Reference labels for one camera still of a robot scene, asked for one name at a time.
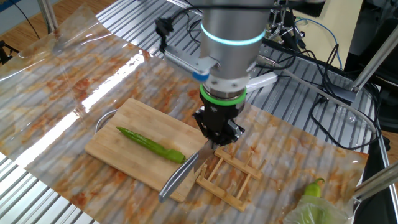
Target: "metal table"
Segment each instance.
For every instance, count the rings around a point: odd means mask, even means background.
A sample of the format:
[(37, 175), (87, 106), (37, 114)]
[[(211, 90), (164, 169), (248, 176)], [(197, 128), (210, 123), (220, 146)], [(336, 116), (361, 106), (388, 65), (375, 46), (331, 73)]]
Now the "metal table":
[[(187, 5), (185, 2), (164, 0), (118, 0), (99, 13), (97, 18), (112, 33), (162, 58), (163, 55), (157, 49), (159, 37), (155, 33), (154, 20), (160, 16), (170, 16), (180, 6)], [(169, 38), (169, 44), (190, 54), (199, 54), (199, 45), (189, 37), (186, 24), (187, 20), (193, 22), (200, 19), (200, 15), (193, 12), (189, 15), (177, 20), (174, 26), (175, 32)], [(200, 39), (199, 32), (193, 34), (194, 37)], [(274, 60), (288, 57), (270, 47), (261, 47), (260, 54)], [(318, 74), (313, 62), (298, 58), (289, 70), (303, 79), (321, 84), (322, 77)], [(259, 69), (253, 70), (252, 76), (255, 77), (262, 72)], [(351, 83), (350, 80), (335, 73), (331, 75), (331, 80), (339, 86)], [(318, 97), (316, 93), (290, 78), (280, 78), (272, 87), (261, 88), (248, 94), (247, 101), (331, 143), (308, 115)], [(369, 93), (360, 91), (353, 106), (371, 118), (374, 117), (374, 105)], [(336, 105), (325, 103), (316, 107), (314, 115), (344, 146), (352, 147), (370, 140), (370, 130), (353, 119), (350, 114), (342, 112)], [(380, 141), (379, 145), (384, 167), (388, 166), (384, 143)], [(358, 151), (367, 153), (369, 148), (364, 147)], [(0, 182), (0, 223), (97, 223), (3, 155), (0, 157)], [(395, 214), (397, 214), (396, 190), (393, 185), (389, 190)]]

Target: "wooden cutting board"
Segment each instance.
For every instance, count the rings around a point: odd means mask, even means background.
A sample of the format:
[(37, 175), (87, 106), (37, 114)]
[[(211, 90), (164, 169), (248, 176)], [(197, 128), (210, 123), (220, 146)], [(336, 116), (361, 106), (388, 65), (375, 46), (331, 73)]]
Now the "wooden cutting board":
[[(125, 137), (117, 126), (141, 134), (186, 158), (206, 142), (202, 133), (135, 99), (128, 99), (109, 122), (87, 143), (85, 150), (127, 175), (160, 191), (180, 164), (164, 159)], [(189, 173), (170, 198), (183, 202), (195, 183)]]

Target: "green chili pepper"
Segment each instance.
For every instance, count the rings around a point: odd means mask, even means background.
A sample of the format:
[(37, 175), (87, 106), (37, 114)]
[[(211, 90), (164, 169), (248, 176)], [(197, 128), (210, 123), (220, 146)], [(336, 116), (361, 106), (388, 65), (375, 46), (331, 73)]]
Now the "green chili pepper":
[[(322, 183), (325, 183), (323, 178), (318, 178), (311, 184), (308, 184), (304, 190), (304, 195), (321, 197), (321, 187), (318, 185), (318, 182), (322, 180)], [(325, 211), (319, 209), (317, 206), (309, 206), (308, 210), (304, 210), (301, 214), (299, 224), (306, 223), (323, 223), (323, 219), (325, 217)]]
[(183, 164), (186, 161), (185, 156), (174, 149), (165, 149), (163, 146), (160, 144), (157, 144), (156, 142), (145, 138), (144, 136), (137, 134), (135, 132), (132, 132), (126, 128), (122, 127), (116, 127), (120, 132), (122, 132), (126, 137), (129, 139), (135, 141), (136, 143), (140, 144), (141, 146), (144, 146), (145, 148), (151, 150), (152, 152), (162, 156), (165, 159), (168, 159), (170, 161)]
[(315, 197), (321, 197), (321, 187), (318, 185), (318, 182), (322, 180), (322, 183), (325, 183), (323, 178), (318, 178), (308, 186), (304, 190), (304, 195), (311, 195)]

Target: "blue led ring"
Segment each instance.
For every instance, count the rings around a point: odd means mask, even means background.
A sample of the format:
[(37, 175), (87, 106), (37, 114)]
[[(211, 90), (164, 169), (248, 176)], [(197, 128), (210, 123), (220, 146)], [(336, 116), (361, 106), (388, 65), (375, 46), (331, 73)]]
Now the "blue led ring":
[(212, 39), (212, 40), (214, 40), (214, 41), (217, 41), (217, 42), (219, 42), (219, 43), (222, 43), (222, 44), (234, 45), (234, 46), (244, 46), (244, 45), (254, 44), (254, 43), (256, 43), (257, 41), (261, 40), (261, 39), (265, 36), (265, 34), (266, 34), (266, 30), (264, 30), (264, 31), (263, 31), (260, 35), (258, 35), (257, 37), (251, 38), (251, 39), (248, 39), (248, 40), (226, 40), (226, 39), (222, 39), (222, 38), (216, 37), (215, 35), (209, 33), (209, 32), (205, 29), (205, 27), (203, 26), (202, 23), (200, 24), (200, 26), (201, 26), (201, 29), (203, 30), (203, 32), (204, 32), (210, 39)]

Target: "green led ring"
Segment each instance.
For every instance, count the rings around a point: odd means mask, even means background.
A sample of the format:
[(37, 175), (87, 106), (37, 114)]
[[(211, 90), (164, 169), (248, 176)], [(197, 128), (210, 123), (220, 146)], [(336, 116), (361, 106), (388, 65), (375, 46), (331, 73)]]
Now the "green led ring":
[(233, 100), (219, 100), (219, 99), (216, 99), (216, 98), (210, 96), (206, 92), (205, 87), (203, 87), (203, 85), (200, 85), (200, 93), (210, 103), (214, 103), (214, 104), (220, 105), (220, 106), (233, 106), (233, 105), (236, 105), (238, 103), (243, 102), (244, 99), (246, 98), (246, 88), (244, 89), (244, 91), (243, 91), (243, 93), (242, 93), (242, 95), (240, 97), (238, 97), (236, 99), (233, 99)]

